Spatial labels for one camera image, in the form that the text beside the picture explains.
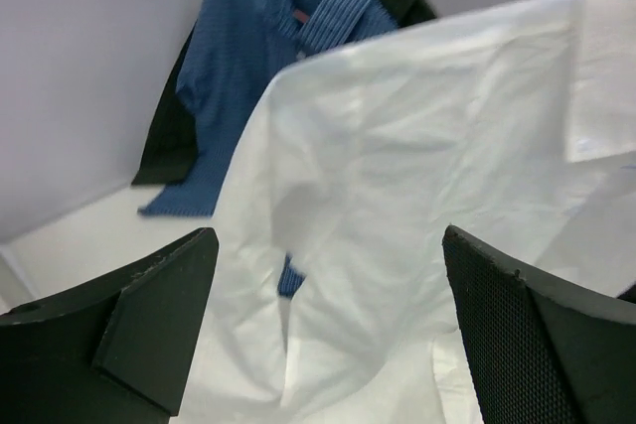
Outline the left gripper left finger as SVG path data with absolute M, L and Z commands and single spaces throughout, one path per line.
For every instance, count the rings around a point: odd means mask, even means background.
M 198 228 L 1 317 L 1 420 L 166 423 L 178 415 L 219 243 Z

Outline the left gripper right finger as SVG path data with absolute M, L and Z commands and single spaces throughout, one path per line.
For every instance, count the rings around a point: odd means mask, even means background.
M 486 423 L 635 421 L 635 303 L 578 286 L 465 230 L 442 240 Z

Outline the white shirt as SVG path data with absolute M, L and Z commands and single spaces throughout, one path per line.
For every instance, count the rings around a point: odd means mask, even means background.
M 182 423 L 474 423 L 442 236 L 635 280 L 635 0 L 524 0 L 280 73 L 236 149 Z

